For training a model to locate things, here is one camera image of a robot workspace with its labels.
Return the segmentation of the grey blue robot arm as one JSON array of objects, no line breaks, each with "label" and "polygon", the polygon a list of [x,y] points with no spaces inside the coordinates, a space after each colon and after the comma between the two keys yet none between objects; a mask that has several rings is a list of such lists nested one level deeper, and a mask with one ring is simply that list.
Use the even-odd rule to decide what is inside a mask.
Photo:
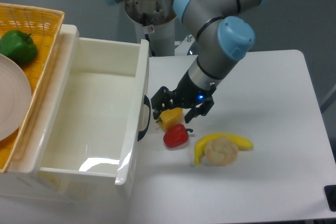
[{"label": "grey blue robot arm", "polygon": [[205,116],[221,81],[255,43],[253,29],[239,14],[270,0],[105,0],[124,3],[136,36],[145,39],[153,56],[174,51],[174,22],[188,29],[202,51],[175,90],[161,87],[151,99],[153,117],[168,109],[188,109],[185,122]]}]

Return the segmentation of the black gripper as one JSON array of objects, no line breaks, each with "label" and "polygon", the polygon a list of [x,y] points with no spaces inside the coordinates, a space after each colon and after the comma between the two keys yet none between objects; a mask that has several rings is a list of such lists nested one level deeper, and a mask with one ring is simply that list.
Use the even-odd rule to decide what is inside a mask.
[{"label": "black gripper", "polygon": [[212,94],[216,88],[216,83],[210,81],[206,82],[205,89],[200,88],[187,71],[175,90],[162,86],[151,98],[153,118],[158,119],[163,111],[174,108],[190,109],[184,117],[185,123],[199,115],[206,116],[214,105]]}]

